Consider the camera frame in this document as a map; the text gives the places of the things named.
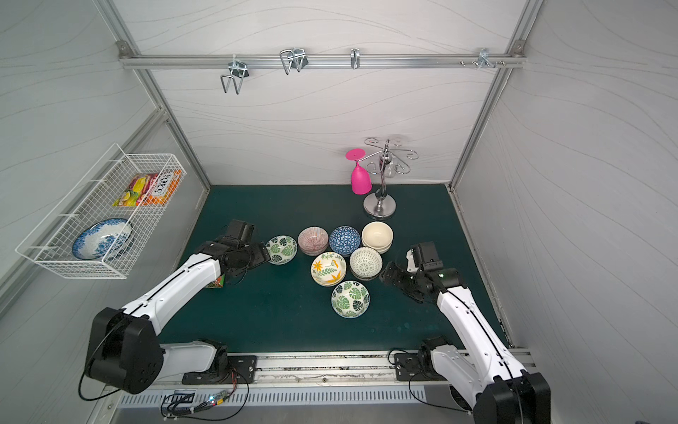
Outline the cream plain bowl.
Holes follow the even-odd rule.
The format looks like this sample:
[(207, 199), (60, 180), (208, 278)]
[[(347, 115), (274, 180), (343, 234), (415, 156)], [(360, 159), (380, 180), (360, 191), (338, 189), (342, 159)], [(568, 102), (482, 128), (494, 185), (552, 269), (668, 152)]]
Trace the cream plain bowl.
[(388, 224), (374, 221), (363, 228), (361, 238), (364, 246), (378, 250), (392, 244), (394, 233)]
[(386, 247), (380, 247), (380, 248), (372, 247), (372, 249), (377, 251), (379, 254), (386, 254), (386, 252), (388, 252), (388, 250), (391, 249), (391, 245), (388, 245)]

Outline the maroon lattice pattern bowl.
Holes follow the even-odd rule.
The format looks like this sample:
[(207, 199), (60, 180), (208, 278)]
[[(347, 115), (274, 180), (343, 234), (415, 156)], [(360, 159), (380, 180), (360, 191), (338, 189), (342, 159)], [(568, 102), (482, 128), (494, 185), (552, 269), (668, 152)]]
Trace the maroon lattice pattern bowl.
[(373, 275), (373, 276), (353, 275), (353, 277), (354, 277), (354, 279), (357, 279), (358, 281), (361, 281), (361, 282), (369, 282), (369, 281), (372, 281), (374, 279), (377, 279), (379, 276), (377, 274), (377, 275)]

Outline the green monstera leaf bowl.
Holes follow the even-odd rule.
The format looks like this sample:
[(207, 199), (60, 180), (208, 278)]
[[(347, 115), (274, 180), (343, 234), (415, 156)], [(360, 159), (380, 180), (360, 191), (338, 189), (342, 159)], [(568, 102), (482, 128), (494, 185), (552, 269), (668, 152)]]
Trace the green monstera leaf bowl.
[(279, 235), (271, 238), (266, 243), (266, 249), (268, 250), (269, 262), (271, 264), (284, 265), (295, 258), (298, 252), (298, 244), (291, 236)]

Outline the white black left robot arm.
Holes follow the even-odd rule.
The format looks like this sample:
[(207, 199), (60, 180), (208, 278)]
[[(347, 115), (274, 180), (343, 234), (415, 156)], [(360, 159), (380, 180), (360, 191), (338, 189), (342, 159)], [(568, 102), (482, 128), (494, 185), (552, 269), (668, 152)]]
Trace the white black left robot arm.
[(189, 384), (216, 383), (231, 372), (227, 348), (217, 342), (163, 344), (163, 328), (196, 294), (219, 277), (243, 277), (270, 259), (254, 226), (233, 220), (226, 233), (203, 243), (186, 262), (137, 300), (106, 307), (90, 330), (82, 378), (140, 394), (160, 379), (182, 375)]

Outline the yellow flower leaf bowl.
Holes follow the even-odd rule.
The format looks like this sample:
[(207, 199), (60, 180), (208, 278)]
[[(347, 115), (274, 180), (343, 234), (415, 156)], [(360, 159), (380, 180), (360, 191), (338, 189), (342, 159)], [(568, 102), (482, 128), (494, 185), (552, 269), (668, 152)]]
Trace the yellow flower leaf bowl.
[(311, 267), (311, 276), (316, 284), (332, 287), (341, 283), (347, 273), (345, 259), (335, 252), (325, 252), (317, 256)]

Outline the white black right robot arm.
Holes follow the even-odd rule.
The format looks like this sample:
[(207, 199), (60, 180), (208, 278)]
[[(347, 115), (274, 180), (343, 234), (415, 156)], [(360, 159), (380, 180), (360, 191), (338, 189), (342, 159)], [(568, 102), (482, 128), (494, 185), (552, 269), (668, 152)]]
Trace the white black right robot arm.
[(421, 303), (432, 300), (457, 332), (464, 358), (450, 344), (429, 350), (428, 362), (459, 393), (476, 423), (550, 423), (551, 389), (501, 342), (458, 270), (420, 265), (415, 273), (389, 263), (380, 279)]

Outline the blue triangle pattern bowl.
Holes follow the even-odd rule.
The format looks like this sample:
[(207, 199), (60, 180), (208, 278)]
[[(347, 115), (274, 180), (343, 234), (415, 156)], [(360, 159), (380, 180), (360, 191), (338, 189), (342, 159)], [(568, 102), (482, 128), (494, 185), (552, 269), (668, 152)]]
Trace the blue triangle pattern bowl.
[(342, 225), (330, 233), (328, 243), (333, 252), (349, 257), (360, 248), (361, 236), (355, 228)]

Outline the green lattice pattern bowl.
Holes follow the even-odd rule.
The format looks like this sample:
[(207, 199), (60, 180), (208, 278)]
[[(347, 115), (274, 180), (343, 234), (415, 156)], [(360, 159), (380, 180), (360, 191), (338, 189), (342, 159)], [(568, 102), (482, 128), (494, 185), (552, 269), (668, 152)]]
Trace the green lattice pattern bowl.
[(353, 275), (379, 275), (383, 266), (381, 255), (371, 247), (360, 247), (350, 257)]

